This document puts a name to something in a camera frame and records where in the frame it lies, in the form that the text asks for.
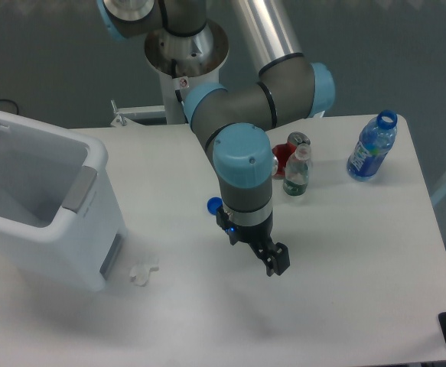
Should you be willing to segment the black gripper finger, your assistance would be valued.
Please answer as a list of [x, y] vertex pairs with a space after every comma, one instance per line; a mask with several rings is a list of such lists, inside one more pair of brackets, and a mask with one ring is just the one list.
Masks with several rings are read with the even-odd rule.
[[251, 243], [250, 248], [253, 250], [256, 257], [265, 265], [266, 275], [268, 277], [274, 274], [273, 257], [269, 252], [269, 249], [263, 243]]
[[286, 245], [277, 242], [268, 257], [268, 275], [282, 275], [290, 266], [290, 258]]

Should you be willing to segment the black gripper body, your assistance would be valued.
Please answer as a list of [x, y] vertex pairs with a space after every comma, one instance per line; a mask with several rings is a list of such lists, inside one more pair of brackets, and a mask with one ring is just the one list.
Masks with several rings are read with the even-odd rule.
[[243, 242], [250, 245], [256, 254], [270, 254], [275, 250], [271, 238], [273, 213], [254, 226], [241, 226], [230, 220], [229, 214], [220, 206], [216, 211], [217, 225], [229, 236], [230, 244]]

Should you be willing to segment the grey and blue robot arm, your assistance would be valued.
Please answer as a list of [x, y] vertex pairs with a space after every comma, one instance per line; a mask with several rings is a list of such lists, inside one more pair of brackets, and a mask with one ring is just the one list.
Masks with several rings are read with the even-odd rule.
[[325, 112], [334, 80], [322, 63], [306, 60], [281, 1], [234, 1], [258, 81], [230, 92], [218, 81], [229, 53], [224, 30], [204, 1], [100, 1], [113, 37], [145, 35], [145, 56], [161, 77], [165, 116], [187, 123], [212, 165], [222, 202], [216, 222], [233, 244], [250, 246], [268, 275], [290, 265], [274, 242], [272, 170], [267, 131]]

